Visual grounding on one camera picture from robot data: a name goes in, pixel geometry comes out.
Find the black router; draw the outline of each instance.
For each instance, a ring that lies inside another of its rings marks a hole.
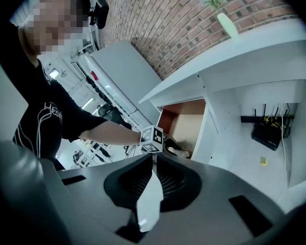
[[[264,121],[265,108],[266,105],[264,105],[263,117],[258,122],[256,122],[256,109],[254,110],[254,130],[253,133],[251,134],[251,138],[263,144],[264,146],[270,148],[271,150],[276,151],[281,141],[282,131],[280,128],[267,124]]]

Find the white refrigerator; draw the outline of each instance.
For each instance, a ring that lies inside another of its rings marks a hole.
[[[138,102],[161,79],[128,41],[81,55],[78,64],[138,130],[157,124],[160,111],[150,101]]]

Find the flower vase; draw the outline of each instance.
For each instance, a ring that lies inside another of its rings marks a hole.
[[[227,17],[224,13],[219,13],[217,15],[218,20],[224,30],[229,34],[231,38],[238,37],[238,31],[235,24]]]

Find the yellow sticky note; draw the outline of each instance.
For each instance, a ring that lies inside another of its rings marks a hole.
[[[265,157],[262,157],[262,156],[261,156],[261,158],[260,158],[260,164],[261,164],[262,166],[266,166],[266,165],[267,165],[267,159],[266,159]]]

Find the black t-shirt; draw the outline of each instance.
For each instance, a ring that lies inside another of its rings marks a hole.
[[[2,32],[0,64],[29,105],[13,141],[54,162],[62,138],[76,140],[106,120],[77,106],[56,80],[44,74],[41,63],[34,67],[20,45],[15,25],[7,24]]]

